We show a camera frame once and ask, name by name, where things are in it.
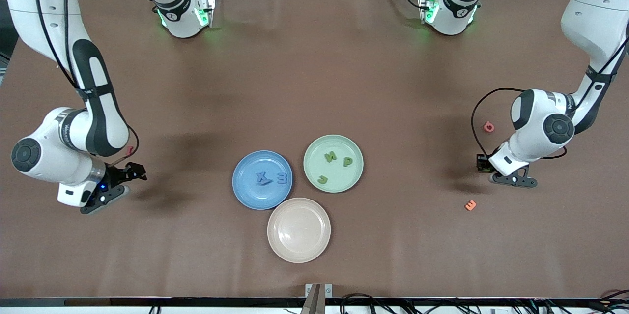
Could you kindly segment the grey metal bracket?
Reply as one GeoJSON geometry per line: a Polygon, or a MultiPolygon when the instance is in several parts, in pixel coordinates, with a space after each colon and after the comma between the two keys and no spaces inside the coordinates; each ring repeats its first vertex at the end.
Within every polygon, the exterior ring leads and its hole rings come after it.
{"type": "MultiPolygon", "coordinates": [[[[314,283],[305,284],[305,297],[308,296],[313,286],[314,283]]],[[[320,289],[322,292],[324,292],[324,296],[326,299],[333,298],[333,285],[331,283],[320,284],[320,289]]]]}

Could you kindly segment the tan pole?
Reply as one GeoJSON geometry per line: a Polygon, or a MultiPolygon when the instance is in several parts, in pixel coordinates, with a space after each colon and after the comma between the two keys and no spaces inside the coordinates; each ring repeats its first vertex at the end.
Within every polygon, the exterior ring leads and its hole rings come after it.
{"type": "Polygon", "coordinates": [[[321,283],[313,283],[307,291],[300,314],[319,314],[325,307],[325,294],[321,283]]]}

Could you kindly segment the green plate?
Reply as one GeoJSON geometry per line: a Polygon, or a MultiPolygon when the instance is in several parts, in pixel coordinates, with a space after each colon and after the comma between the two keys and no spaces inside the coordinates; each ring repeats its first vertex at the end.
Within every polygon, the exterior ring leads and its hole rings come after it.
{"type": "Polygon", "coordinates": [[[314,140],[305,151],[303,169],[308,181],[321,191],[342,193],[351,189],[363,175],[364,157],[359,146],[342,135],[326,135],[314,140]],[[326,162],[324,155],[334,151],[337,160],[326,162]],[[352,157],[353,164],[343,167],[344,157],[352,157]],[[320,175],[328,177],[324,185],[317,183],[320,175]]]}

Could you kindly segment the brown table cover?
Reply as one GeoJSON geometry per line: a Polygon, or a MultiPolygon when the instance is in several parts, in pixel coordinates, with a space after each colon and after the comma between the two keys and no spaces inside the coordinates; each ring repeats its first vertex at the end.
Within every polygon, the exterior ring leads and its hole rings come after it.
{"type": "Polygon", "coordinates": [[[177,39],[147,0],[79,0],[140,148],[147,180],[94,215],[18,173],[13,145],[81,100],[18,42],[0,86],[0,298],[290,297],[305,284],[391,297],[599,297],[629,289],[629,58],[591,128],[539,160],[539,186],[478,173],[470,130],[495,88],[571,93],[588,56],[565,39],[569,0],[481,0],[463,34],[425,27],[405,0],[221,0],[217,26],[177,39]],[[342,135],[359,182],[305,176],[310,144],[342,135]],[[292,264],[267,239],[276,209],[234,195],[243,157],[289,162],[291,198],[332,223],[292,264]],[[467,211],[474,200],[477,206],[467,211]]]}

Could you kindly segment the blue plate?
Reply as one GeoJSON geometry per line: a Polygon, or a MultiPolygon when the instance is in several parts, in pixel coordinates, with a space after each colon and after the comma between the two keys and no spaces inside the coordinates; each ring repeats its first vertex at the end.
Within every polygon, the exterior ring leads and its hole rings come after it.
{"type": "Polygon", "coordinates": [[[270,150],[249,153],[236,165],[232,177],[234,195],[241,204],[254,210],[268,210],[279,206],[290,195],[293,172],[289,162],[281,154],[270,150]],[[256,184],[256,173],[265,171],[273,182],[256,184]],[[276,173],[287,173],[287,184],[277,184],[276,173]]]}

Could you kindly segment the beige plate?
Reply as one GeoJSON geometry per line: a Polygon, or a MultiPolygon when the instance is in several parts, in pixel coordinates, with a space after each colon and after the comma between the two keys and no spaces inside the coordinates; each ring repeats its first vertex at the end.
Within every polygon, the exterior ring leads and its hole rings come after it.
{"type": "Polygon", "coordinates": [[[267,224],[271,249],[292,264],[305,264],[321,256],[331,236],[332,223],[326,210],[307,198],[285,200],[274,209],[267,224]]]}

